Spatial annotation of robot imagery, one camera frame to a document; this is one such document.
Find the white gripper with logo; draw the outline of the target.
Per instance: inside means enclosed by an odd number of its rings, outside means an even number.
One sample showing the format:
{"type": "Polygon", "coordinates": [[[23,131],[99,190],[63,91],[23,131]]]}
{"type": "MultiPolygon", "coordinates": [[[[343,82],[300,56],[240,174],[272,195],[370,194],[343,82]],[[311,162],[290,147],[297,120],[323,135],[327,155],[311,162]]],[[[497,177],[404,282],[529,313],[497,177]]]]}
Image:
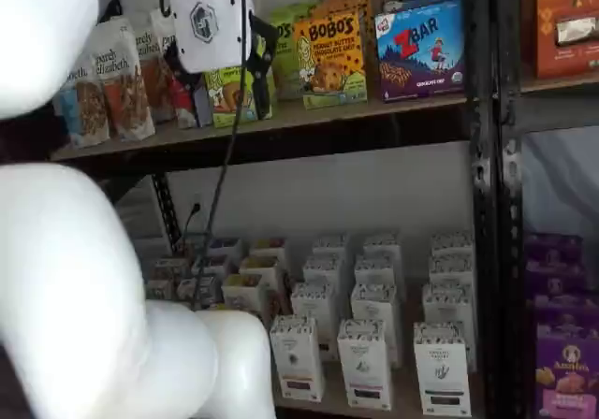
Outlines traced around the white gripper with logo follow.
{"type": "Polygon", "coordinates": [[[270,112],[267,76],[276,54],[276,28],[250,14],[254,0],[169,0],[176,47],[168,47],[168,85],[179,127],[212,123],[212,106],[201,73],[239,66],[248,57],[256,117],[270,112]],[[242,33],[252,34],[242,37],[242,33]]]}

